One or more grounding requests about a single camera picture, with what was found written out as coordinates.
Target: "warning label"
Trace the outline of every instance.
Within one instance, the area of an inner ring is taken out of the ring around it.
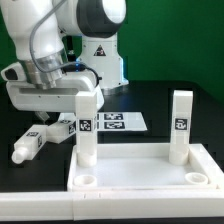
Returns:
[[[94,56],[98,56],[98,57],[106,56],[106,53],[101,45],[96,50],[96,53],[94,54]]]

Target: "hole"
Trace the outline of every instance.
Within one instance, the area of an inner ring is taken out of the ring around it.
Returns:
[[[97,179],[91,175],[80,175],[74,179],[74,185],[78,187],[95,187],[97,186]]]
[[[207,185],[208,177],[201,173],[188,173],[185,175],[188,184],[192,185]]]

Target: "green backdrop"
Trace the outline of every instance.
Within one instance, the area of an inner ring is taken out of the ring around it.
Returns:
[[[224,0],[126,1],[119,52],[127,78],[196,82],[224,103]],[[0,32],[3,69],[16,57],[2,18]]]

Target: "sticker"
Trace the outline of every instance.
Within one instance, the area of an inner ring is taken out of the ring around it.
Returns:
[[[124,120],[124,116],[123,114],[104,114],[104,120],[106,121]]]
[[[141,113],[98,113],[98,131],[147,131]]]
[[[42,136],[40,136],[40,137],[38,138],[38,148],[40,148],[40,147],[42,146],[42,143],[43,143],[43,141],[42,141]]]
[[[92,131],[91,120],[79,120],[79,131]]]
[[[62,120],[60,121],[61,124],[69,124],[71,121],[68,121],[68,120]]]
[[[76,124],[76,122],[69,125],[69,135],[75,132],[75,124]]]
[[[97,129],[97,116],[94,119],[94,130],[96,130],[96,129]]]
[[[188,130],[188,119],[186,119],[186,118],[176,118],[175,119],[175,130],[177,130],[177,131],[187,131]]]
[[[105,122],[104,128],[109,130],[123,130],[125,129],[124,122]]]
[[[28,137],[37,137],[39,135],[39,132],[29,132],[26,136]]]
[[[103,49],[103,47],[101,45],[96,50],[94,56],[98,56],[98,57],[102,57],[102,56],[105,57],[106,56],[105,51],[104,51],[104,49]]]

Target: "printed label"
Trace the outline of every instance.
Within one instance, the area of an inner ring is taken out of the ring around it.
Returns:
[[[104,51],[104,49],[101,45],[97,48],[94,56],[98,56],[98,57],[102,57],[102,56],[105,57],[106,56],[105,51]]]
[[[75,132],[75,122],[71,125],[69,125],[69,134],[72,134]]]
[[[109,130],[123,130],[125,129],[124,122],[105,122],[104,128]]]
[[[104,120],[106,121],[124,120],[124,116],[123,114],[104,114]]]
[[[37,137],[39,135],[39,132],[29,132],[26,136],[28,137]]]
[[[68,120],[62,120],[60,121],[61,124],[69,124],[71,121],[68,121]]]
[[[79,131],[92,131],[92,122],[91,120],[79,120]]]
[[[175,130],[187,131],[188,130],[188,119],[176,118],[175,119]]]
[[[38,138],[38,148],[40,148],[40,147],[42,146],[42,144],[43,144],[42,136],[40,136],[40,137]]]

